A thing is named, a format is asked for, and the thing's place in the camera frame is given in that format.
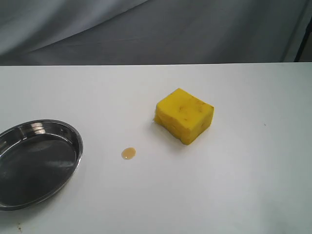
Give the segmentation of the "yellow sponge block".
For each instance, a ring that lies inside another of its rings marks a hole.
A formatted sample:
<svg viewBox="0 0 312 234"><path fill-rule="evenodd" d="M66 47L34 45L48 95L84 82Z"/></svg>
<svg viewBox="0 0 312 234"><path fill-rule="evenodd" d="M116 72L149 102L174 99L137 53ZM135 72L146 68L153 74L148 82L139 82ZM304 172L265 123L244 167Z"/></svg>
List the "yellow sponge block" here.
<svg viewBox="0 0 312 234"><path fill-rule="evenodd" d="M214 110L213 106L178 88L157 103L154 122L189 145L210 127Z"/></svg>

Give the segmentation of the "small brown liquid spill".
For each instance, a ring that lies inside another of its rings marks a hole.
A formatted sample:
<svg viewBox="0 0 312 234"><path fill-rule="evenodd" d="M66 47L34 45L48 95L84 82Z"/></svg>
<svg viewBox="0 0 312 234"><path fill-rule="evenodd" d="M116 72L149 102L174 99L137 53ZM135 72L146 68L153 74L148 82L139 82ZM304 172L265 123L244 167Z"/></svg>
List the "small brown liquid spill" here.
<svg viewBox="0 0 312 234"><path fill-rule="evenodd" d="M121 156L124 160L130 160L136 155L136 149L133 147L126 148L122 151Z"/></svg>

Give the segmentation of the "round stainless steel dish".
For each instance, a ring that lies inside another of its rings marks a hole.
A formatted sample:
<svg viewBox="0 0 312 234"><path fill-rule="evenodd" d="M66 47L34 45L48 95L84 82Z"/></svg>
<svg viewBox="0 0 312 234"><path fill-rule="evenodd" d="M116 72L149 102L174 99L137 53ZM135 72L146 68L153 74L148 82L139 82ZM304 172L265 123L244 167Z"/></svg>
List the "round stainless steel dish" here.
<svg viewBox="0 0 312 234"><path fill-rule="evenodd" d="M0 209L15 211L50 198L70 180L83 153L68 123L32 120L0 135Z"/></svg>

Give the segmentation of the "grey backdrop cloth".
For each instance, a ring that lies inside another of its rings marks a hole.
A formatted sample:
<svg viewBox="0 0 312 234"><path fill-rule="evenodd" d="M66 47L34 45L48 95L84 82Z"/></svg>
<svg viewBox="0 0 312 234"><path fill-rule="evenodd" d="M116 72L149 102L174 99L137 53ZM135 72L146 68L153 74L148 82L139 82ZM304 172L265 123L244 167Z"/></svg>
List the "grey backdrop cloth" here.
<svg viewBox="0 0 312 234"><path fill-rule="evenodd" d="M286 62L309 0L3 0L1 65Z"/></svg>

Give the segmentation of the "black stand pole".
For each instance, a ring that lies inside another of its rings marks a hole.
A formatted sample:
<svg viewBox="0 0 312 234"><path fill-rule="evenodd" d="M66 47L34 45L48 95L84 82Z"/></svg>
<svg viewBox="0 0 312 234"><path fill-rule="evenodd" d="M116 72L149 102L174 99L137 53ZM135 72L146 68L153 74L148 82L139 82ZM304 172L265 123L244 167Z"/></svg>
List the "black stand pole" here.
<svg viewBox="0 0 312 234"><path fill-rule="evenodd" d="M299 46L299 49L297 51L297 54L295 56L295 59L294 59L294 62L299 62L300 61L300 58L303 54L303 51L304 51L304 48L308 42L308 39L309 39L309 36L310 36L310 33L312 32L312 20L309 21L306 29L305 29L305 34L302 38L302 41L300 43L300 46Z"/></svg>

